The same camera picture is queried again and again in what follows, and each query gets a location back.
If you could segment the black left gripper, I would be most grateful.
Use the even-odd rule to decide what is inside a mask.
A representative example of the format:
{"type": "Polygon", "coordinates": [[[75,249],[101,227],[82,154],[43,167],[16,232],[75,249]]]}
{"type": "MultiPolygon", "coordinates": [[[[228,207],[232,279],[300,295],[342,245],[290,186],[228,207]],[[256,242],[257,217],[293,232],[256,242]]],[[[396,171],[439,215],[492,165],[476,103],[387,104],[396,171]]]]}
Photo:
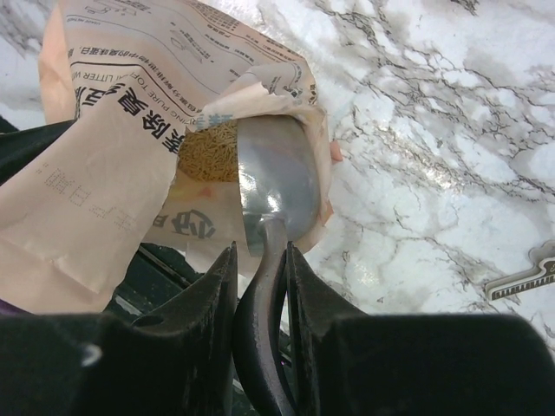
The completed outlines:
{"type": "MultiPolygon", "coordinates": [[[[1,119],[1,182],[5,183],[54,143],[74,122],[18,130],[1,119]]],[[[197,272],[178,251],[156,244],[142,244],[116,288],[107,310],[132,322],[196,283],[197,272]]]]}

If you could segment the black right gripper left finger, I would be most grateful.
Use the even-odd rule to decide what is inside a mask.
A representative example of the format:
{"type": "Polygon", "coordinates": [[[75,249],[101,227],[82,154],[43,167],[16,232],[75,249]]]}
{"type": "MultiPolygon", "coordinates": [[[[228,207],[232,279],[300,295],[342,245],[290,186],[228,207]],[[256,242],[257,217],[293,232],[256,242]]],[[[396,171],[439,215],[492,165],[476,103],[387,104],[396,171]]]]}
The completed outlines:
{"type": "Polygon", "coordinates": [[[134,322],[1,306],[4,415],[228,415],[238,253],[134,322]]]}

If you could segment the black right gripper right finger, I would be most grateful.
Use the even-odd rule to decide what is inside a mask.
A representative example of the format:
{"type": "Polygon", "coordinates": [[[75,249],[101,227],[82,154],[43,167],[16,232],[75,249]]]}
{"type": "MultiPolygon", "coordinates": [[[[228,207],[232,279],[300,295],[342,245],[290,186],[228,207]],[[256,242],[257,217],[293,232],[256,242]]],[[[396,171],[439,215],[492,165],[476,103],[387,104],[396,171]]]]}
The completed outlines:
{"type": "Polygon", "coordinates": [[[514,315],[369,315],[289,245],[301,415],[551,415],[554,363],[514,315]]]}

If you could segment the peach cat litter bag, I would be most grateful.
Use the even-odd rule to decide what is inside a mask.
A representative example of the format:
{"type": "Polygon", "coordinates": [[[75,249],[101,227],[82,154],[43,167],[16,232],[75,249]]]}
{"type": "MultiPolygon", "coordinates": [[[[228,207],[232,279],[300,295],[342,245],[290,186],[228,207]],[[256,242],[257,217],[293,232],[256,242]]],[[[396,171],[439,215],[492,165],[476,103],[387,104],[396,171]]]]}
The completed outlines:
{"type": "Polygon", "coordinates": [[[327,120],[307,61],[199,1],[59,1],[39,56],[47,123],[74,124],[1,187],[1,297],[36,314],[106,307],[141,243],[205,268],[239,245],[238,121],[297,120],[332,208],[327,120]]]}

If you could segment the metal litter scoop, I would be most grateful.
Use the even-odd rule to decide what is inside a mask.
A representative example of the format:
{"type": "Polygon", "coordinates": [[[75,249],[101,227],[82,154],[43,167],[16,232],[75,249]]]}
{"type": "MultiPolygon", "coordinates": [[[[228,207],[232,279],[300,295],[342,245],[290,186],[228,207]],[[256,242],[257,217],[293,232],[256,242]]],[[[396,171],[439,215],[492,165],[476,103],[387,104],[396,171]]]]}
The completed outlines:
{"type": "Polygon", "coordinates": [[[278,337],[287,289],[287,245],[317,221],[321,192],[309,139],[291,116],[238,121],[238,182],[247,247],[260,264],[233,320],[239,381],[262,415],[293,415],[295,400],[281,364],[278,337]]]}

